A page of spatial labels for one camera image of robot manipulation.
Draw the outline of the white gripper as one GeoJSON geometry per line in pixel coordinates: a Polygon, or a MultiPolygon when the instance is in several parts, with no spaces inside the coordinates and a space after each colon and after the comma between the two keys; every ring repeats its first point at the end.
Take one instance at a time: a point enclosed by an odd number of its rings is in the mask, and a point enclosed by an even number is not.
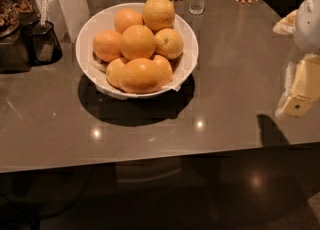
{"type": "Polygon", "coordinates": [[[298,63],[289,62],[284,88],[275,115],[301,117],[320,99],[320,0],[304,0],[273,27],[280,35],[292,35],[306,53],[298,63]]]}

